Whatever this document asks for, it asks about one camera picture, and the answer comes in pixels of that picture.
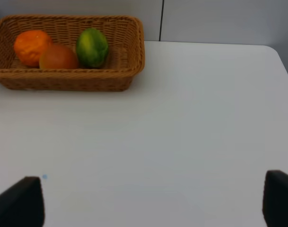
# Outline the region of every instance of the basket rim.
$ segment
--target basket rim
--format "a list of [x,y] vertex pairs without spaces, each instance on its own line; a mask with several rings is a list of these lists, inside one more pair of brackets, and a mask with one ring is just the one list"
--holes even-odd
[[[133,16],[126,16],[126,15],[116,15],[116,16],[83,16],[83,15],[45,15],[45,14],[18,14],[18,15],[9,15],[0,19],[0,27],[4,22],[10,19],[16,18],[55,18],[55,19],[66,19],[66,18],[75,18],[75,19],[128,19],[134,21],[139,29],[139,38],[140,38],[140,52],[141,58],[139,63],[133,68],[126,68],[121,70],[113,70],[113,69],[75,69],[75,70],[67,70],[67,69],[0,69],[0,79],[9,79],[9,78],[19,78],[19,79],[29,79],[29,73],[36,73],[36,79],[44,79],[47,78],[48,74],[50,73],[59,73],[59,75],[54,76],[53,78],[61,78],[65,79],[72,78],[75,73],[84,73],[82,78],[90,79],[90,78],[101,78],[101,74],[108,74],[104,78],[125,78],[125,77],[132,77],[135,74],[141,72],[145,66],[145,47],[144,47],[144,33],[143,33],[143,24],[142,22]],[[2,76],[3,74],[15,74],[15,76]]]

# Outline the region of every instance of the tangerine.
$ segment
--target tangerine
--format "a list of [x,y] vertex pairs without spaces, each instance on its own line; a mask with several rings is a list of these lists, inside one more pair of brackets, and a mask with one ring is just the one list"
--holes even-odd
[[52,45],[51,37],[41,30],[30,30],[17,36],[14,51],[26,66],[38,67],[41,54]]

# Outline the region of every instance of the green fruit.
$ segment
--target green fruit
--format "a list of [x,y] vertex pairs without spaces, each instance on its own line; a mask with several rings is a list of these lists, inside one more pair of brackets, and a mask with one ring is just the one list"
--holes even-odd
[[88,68],[100,67],[108,54],[105,35],[95,28],[88,28],[81,33],[76,43],[79,62]]

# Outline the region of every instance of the white wall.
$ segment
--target white wall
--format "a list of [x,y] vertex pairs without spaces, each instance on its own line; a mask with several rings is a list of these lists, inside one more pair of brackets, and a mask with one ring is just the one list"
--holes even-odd
[[131,15],[142,20],[146,40],[159,40],[162,0],[0,0],[8,14]]
[[268,45],[288,71],[288,0],[165,0],[161,40]]

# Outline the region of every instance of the black object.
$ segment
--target black object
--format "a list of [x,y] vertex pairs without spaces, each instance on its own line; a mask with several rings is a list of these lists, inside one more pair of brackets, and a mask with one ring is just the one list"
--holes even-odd
[[267,172],[263,216],[268,227],[288,227],[288,175],[282,171]]
[[25,177],[0,195],[0,227],[42,227],[44,203],[38,177]]

